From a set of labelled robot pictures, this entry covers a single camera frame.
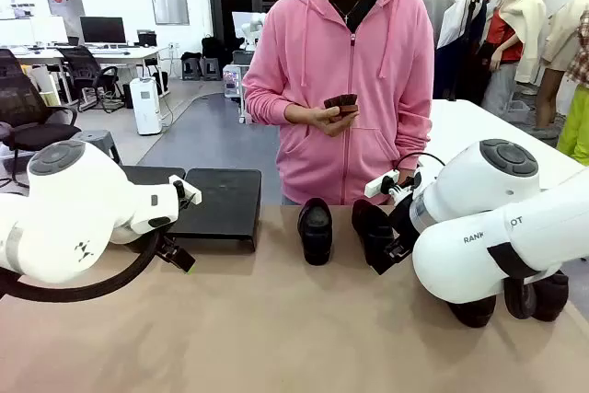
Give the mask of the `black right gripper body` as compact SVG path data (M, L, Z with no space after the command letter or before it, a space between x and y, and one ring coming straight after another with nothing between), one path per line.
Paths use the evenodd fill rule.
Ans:
M419 232L410 219L411 204L412 196L408 195L401 202L397 203L393 211L389 214L389 223L398 234L397 240L401 246L413 246L419 237Z

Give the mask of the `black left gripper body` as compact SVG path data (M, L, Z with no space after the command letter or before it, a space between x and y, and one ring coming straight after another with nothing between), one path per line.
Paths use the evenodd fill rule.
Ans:
M164 226L162 232L165 240L175 245L187 246L191 244L191 230L180 221Z

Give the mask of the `person's right hand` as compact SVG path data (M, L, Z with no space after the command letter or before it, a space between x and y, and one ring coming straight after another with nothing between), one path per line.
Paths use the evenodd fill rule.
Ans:
M284 110L284 118L291 124L314 127L329 137L345 132L359 114L357 110L343 115L339 107L308 109L295 104L289 104Z

